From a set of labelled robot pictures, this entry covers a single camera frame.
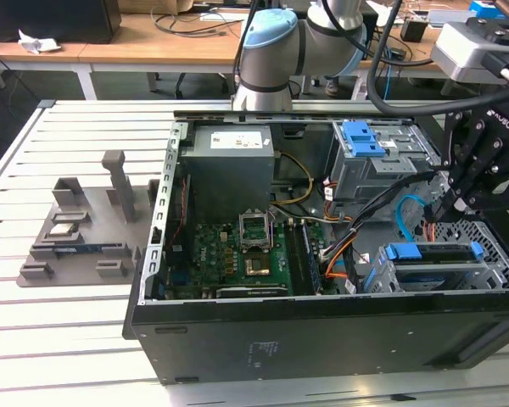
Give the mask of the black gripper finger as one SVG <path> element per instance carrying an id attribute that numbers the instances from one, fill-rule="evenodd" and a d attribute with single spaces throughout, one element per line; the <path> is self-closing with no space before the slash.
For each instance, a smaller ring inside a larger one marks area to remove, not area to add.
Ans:
<path id="1" fill-rule="evenodd" d="M 487 171 L 503 148 L 494 128 L 492 110 L 450 113 L 444 128 L 442 170 L 448 189 L 432 204 L 433 221 L 457 221 L 467 211 L 479 210 L 489 189 Z"/>
<path id="2" fill-rule="evenodd" d="M 503 191 L 497 193 L 489 191 L 488 189 L 471 191 L 468 194 L 459 197 L 454 203 L 454 208 L 461 212 L 466 210 L 508 210 L 509 182 Z"/>

